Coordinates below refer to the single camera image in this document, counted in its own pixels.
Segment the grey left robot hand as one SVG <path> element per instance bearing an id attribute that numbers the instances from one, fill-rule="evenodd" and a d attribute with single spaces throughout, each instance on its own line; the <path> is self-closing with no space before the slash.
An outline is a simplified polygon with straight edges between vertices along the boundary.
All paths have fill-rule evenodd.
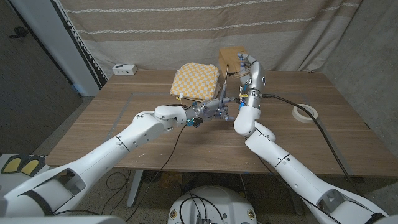
<path id="1" fill-rule="evenodd" d="M 234 117 L 228 114 L 228 106 L 226 104 L 235 101 L 235 99 L 235 97 L 225 97 L 202 103 L 194 102 L 189 108 L 185 109 L 186 120 L 191 121 L 195 118 L 200 118 L 204 121 L 211 121 L 212 119 L 232 121 Z"/>

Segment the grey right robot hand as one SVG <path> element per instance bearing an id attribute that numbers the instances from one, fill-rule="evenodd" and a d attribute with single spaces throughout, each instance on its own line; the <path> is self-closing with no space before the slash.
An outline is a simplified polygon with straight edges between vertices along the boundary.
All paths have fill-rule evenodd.
<path id="1" fill-rule="evenodd" d="M 240 98 L 245 106 L 260 108 L 262 94 L 265 90 L 266 75 L 262 65 L 252 56 L 245 53 L 238 53 L 241 61 L 239 71 L 242 89 Z"/>

